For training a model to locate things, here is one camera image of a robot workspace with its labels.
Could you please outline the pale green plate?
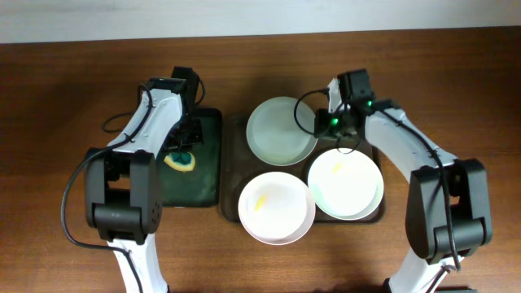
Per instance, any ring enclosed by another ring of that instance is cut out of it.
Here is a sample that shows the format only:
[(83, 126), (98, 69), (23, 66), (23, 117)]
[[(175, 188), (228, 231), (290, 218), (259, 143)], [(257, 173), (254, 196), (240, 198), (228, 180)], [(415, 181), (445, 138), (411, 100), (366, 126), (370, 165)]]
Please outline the pale green plate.
[(296, 98), (264, 101), (249, 116), (247, 144), (267, 164), (288, 166), (308, 157), (317, 145), (313, 136), (315, 114)]

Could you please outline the green and yellow sponge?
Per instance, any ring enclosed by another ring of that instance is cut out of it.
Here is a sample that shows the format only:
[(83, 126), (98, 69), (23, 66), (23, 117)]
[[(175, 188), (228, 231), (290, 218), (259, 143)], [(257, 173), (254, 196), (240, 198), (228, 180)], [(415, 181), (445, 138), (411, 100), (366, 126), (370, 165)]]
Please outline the green and yellow sponge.
[(195, 169), (195, 157), (190, 152), (172, 152), (164, 157), (164, 162), (179, 172), (191, 172)]

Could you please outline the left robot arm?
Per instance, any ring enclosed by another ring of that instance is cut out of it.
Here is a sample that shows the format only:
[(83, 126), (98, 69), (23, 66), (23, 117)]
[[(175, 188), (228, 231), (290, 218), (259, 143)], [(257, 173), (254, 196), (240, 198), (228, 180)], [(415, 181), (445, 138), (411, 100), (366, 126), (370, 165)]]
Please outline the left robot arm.
[(167, 292), (155, 245), (163, 210), (161, 157), (192, 168), (190, 150), (202, 142), (191, 112), (204, 89), (192, 68), (175, 67), (138, 87), (128, 124), (103, 149), (85, 156), (86, 220), (116, 255), (128, 292)]

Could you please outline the white plate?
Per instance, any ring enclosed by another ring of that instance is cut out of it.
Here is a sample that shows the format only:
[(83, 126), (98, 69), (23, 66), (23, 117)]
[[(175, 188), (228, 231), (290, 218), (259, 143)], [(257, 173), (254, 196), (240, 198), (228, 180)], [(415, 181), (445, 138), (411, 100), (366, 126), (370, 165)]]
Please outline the white plate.
[(282, 246), (303, 238), (315, 214), (311, 190), (298, 177), (262, 173), (242, 189), (237, 204), (243, 228), (257, 241)]
[(307, 185), (328, 216), (356, 221), (375, 212), (383, 200), (383, 175), (366, 154), (349, 148), (321, 153), (311, 164)]

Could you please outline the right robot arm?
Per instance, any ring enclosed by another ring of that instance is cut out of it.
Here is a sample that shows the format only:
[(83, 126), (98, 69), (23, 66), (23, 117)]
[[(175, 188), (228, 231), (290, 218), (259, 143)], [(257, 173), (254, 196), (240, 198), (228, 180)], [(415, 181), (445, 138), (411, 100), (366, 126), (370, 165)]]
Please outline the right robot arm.
[(405, 231), (410, 249), (386, 279), (386, 292), (433, 292), (464, 258), (493, 236), (488, 181), (477, 159), (460, 160), (437, 146), (391, 100), (376, 98), (365, 69), (339, 74), (320, 90), (313, 135), (357, 138), (377, 148), (408, 180)]

